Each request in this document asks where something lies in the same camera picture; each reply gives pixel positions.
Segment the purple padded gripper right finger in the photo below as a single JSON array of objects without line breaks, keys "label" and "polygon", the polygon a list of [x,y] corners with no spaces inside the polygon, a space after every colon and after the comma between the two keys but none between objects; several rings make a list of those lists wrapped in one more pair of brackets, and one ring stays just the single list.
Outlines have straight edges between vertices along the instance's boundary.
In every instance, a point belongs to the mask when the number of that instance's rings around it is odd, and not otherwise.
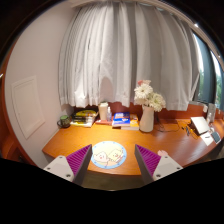
[{"label": "purple padded gripper right finger", "polygon": [[135,145],[135,157],[145,184],[152,183],[182,169],[169,155],[158,155],[147,148]]}]

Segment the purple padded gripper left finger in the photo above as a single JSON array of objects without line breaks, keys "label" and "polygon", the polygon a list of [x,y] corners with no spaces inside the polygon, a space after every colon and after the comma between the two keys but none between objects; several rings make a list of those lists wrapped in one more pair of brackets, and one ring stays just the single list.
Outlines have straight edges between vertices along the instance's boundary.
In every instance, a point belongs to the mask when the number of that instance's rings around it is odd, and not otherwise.
[{"label": "purple padded gripper left finger", "polygon": [[81,186],[92,156],[92,145],[87,145],[67,157],[59,155],[44,170]]}]

